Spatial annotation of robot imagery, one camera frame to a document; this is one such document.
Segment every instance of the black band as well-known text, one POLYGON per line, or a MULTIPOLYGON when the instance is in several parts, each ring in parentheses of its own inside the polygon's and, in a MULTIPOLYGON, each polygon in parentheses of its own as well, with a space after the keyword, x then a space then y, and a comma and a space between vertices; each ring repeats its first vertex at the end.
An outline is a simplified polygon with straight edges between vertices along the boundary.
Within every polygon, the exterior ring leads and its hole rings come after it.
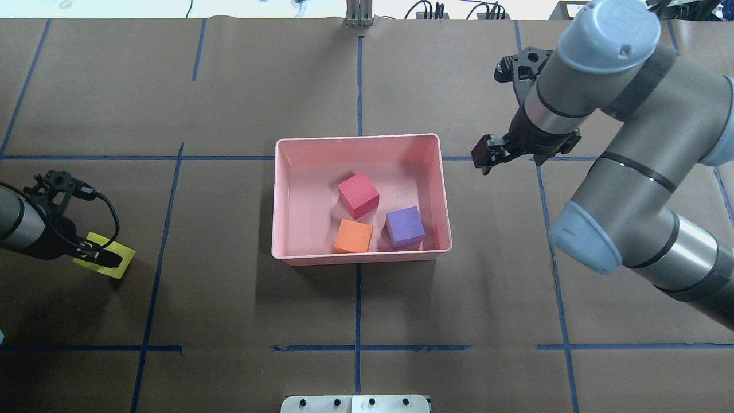
MULTIPOLYGON (((61 217, 58 222, 59 232, 68 239, 76 239, 76 226, 72 220, 61 217)), ((28 247, 18 250, 19 253, 33 256, 38 259, 56 259, 73 250, 68 243, 63 241, 49 226, 43 229, 41 235, 28 247)))
POLYGON ((23 222, 23 216, 26 213, 26 206, 23 205, 23 200, 22 199, 20 199, 17 196, 16 196, 16 198, 18 198, 18 202, 21 203, 21 208, 18 210, 18 219, 15 221, 15 223, 12 225, 12 227, 10 227, 10 229, 8 229, 7 232, 5 232, 5 234, 0 235, 0 241, 4 240, 5 238, 8 238, 10 235, 12 235, 12 233, 15 232, 15 230, 18 229, 18 227, 21 225, 21 222, 23 222))
POLYGON ((670 248, 673 248, 673 244, 675 244, 675 240, 678 239, 678 232, 680 231, 680 218, 678 217, 678 214, 673 212, 673 232, 670 234, 670 238, 668 238, 668 242, 665 243, 665 246, 658 251, 655 256, 648 259, 647 261, 643 262, 640 265, 631 265, 627 266, 627 268, 631 270, 636 270, 638 268, 644 268, 649 267, 653 264, 655 264, 660 258, 663 258, 665 254, 668 254, 668 251, 670 251, 670 248))
POLYGON ((668 74, 676 58, 675 50, 667 46, 658 46, 653 55, 645 60, 629 85, 602 112, 618 121, 632 115, 668 74))
POLYGON ((666 178, 665 176, 662 176, 661 174, 655 172, 654 170, 648 168, 647 166, 637 161, 633 161, 632 159, 624 157, 620 154, 615 154, 614 152, 604 152, 603 154, 599 156, 599 159, 602 159, 602 158, 610 159, 615 162, 625 164, 625 166, 632 168, 636 170, 637 172, 640 172, 642 175, 645 175, 646 177, 659 183, 660 185, 663 186, 663 188, 670 191, 670 193, 675 192, 675 190, 677 189, 673 181, 671 181, 670 179, 666 178))
POLYGON ((711 297, 728 284, 731 281, 731 272, 734 268, 734 254, 727 243, 723 243, 715 237, 714 239, 716 240, 716 261, 706 277, 683 290, 668 291, 660 287, 658 287, 658 290, 665 292, 678 301, 690 303, 711 297))
POLYGON ((548 102, 546 102, 545 99, 543 98, 543 96, 540 94, 540 90, 538 90, 538 84, 537 84, 537 82, 535 84, 535 93, 538 95, 538 100, 540 100, 540 103, 542 103, 543 106, 545 106, 546 109, 550 110, 551 112, 555 113, 558 116, 563 116, 564 118, 579 119, 579 118, 585 118, 586 116, 589 116, 592 113, 594 113, 594 111, 591 111, 591 112, 589 112, 589 113, 587 113, 585 115, 569 115, 568 113, 563 113, 560 110, 557 110, 557 109, 552 108, 552 106, 549 105, 548 102))

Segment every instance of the red cube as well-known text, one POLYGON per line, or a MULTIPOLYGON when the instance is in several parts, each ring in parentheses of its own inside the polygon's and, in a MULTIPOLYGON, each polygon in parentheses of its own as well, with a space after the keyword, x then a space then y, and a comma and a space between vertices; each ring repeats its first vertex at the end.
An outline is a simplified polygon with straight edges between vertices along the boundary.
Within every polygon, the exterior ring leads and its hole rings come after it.
POLYGON ((359 172, 352 178, 340 183, 337 188, 339 189, 339 199, 344 202, 344 206, 355 220, 376 209, 379 205, 379 193, 374 189, 364 172, 359 172))

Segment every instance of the orange cube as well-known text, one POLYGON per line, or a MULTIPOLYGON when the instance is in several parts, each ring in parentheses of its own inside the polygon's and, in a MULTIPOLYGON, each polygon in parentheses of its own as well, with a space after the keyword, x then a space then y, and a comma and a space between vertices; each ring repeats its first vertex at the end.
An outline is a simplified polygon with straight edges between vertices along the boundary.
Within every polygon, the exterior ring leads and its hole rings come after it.
POLYGON ((334 252, 337 254, 367 252, 371 239, 372 225, 343 219, 336 234, 334 252))

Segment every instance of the table surface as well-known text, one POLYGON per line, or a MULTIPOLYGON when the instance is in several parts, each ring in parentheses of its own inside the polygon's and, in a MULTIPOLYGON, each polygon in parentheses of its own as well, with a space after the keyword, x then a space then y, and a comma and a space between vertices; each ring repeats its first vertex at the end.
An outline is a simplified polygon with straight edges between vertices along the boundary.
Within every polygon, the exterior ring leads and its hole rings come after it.
MULTIPOLYGON (((289 395, 418 393, 434 412, 728 412, 734 335, 547 230, 620 124, 571 156, 482 176, 468 152, 517 109, 496 63, 563 21, 0 20, 0 179, 68 170, 137 255, 122 280, 0 251, 4 412, 277 412, 289 395), (270 255, 284 137, 434 132, 454 248, 290 267, 270 255)), ((731 25, 661 42, 734 74, 731 25)), ((734 168, 670 206, 734 243, 734 168)), ((79 232, 112 231, 74 201, 79 232)))

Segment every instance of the foam block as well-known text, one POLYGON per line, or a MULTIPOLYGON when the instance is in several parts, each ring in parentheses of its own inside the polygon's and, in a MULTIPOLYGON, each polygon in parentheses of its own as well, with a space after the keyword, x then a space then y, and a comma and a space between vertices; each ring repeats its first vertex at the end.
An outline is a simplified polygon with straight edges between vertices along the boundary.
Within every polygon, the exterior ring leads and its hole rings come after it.
POLYGON ((367 252, 371 239, 372 225, 343 219, 336 235, 334 252, 337 254, 367 252))
MULTIPOLYGON (((104 245, 105 243, 107 243, 107 241, 109 241, 109 239, 102 237, 99 234, 95 234, 94 232, 90 232, 89 235, 87 235, 87 239, 99 245, 104 245)), ((73 261, 76 264, 79 264, 85 268, 89 268, 92 271, 97 271, 100 274, 104 274, 114 279, 121 279, 123 277, 123 274, 125 273, 125 270, 128 269, 128 265, 130 265, 130 261, 132 261, 133 257, 135 256, 135 250, 125 247, 124 245, 118 244, 118 243, 112 243, 105 249, 108 251, 114 252, 115 254, 123 258, 123 261, 120 263, 119 267, 117 268, 102 267, 101 265, 96 265, 91 262, 82 261, 78 258, 75 258, 73 261)))
POLYGON ((393 249, 420 244, 426 236, 421 214, 415 206, 388 212, 387 225, 393 249))
POLYGON ((344 202, 344 206, 355 220, 379 205, 379 193, 364 172, 359 172, 340 183, 337 188, 339 199, 344 202))

